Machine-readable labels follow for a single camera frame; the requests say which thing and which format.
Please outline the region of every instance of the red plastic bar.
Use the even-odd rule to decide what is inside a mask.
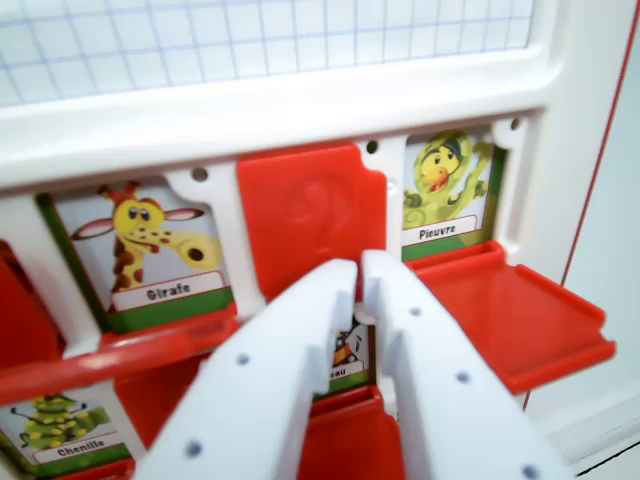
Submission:
[[[107,334],[96,353],[0,372],[0,405],[179,362],[222,344],[238,328],[235,305],[124,335]]]

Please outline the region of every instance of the screw hole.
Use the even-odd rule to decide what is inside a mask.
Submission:
[[[240,355],[238,355],[236,361],[238,362],[238,365],[246,365],[247,363],[249,363],[249,355],[247,355],[246,353],[241,353]]]
[[[187,448],[185,448],[184,454],[187,456],[187,458],[194,458],[200,455],[201,452],[202,452],[202,445],[200,444],[200,442],[196,440],[191,440],[187,444]]]
[[[202,167],[194,168],[193,170],[191,170],[191,177],[196,182],[204,182],[207,179],[208,176],[209,176],[209,174]]]
[[[367,143],[367,152],[373,154],[376,153],[377,150],[378,142],[376,142],[375,140],[371,140],[369,143]]]
[[[462,371],[456,374],[456,379],[460,383],[469,383],[471,381],[471,376],[467,372]]]
[[[533,465],[525,465],[522,468],[522,474],[524,475],[524,478],[533,480],[538,478],[538,469]]]

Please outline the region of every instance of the octopus illustration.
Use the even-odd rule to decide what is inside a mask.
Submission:
[[[467,177],[464,189],[453,194],[466,174],[473,154],[480,159]],[[414,180],[418,191],[404,191],[404,228],[419,227],[456,218],[475,198],[486,195],[487,182],[480,175],[491,159],[492,147],[478,142],[472,147],[469,135],[450,130],[437,134],[416,159]]]

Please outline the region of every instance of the caterpillar illustration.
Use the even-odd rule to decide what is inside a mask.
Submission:
[[[84,437],[98,425],[109,423],[104,408],[83,411],[87,404],[82,403],[80,408],[71,410],[77,403],[61,393],[54,393],[34,398],[31,405],[36,412],[31,416],[18,413],[16,407],[11,408],[12,414],[27,419],[24,432],[20,434],[24,442],[22,448],[27,445],[35,450],[56,448]]]

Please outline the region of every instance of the question mark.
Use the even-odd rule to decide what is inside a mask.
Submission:
[[[315,233],[313,253],[327,256],[334,233],[348,222],[351,211],[342,182],[326,177],[309,180],[290,198],[291,219],[298,224],[312,224]]]

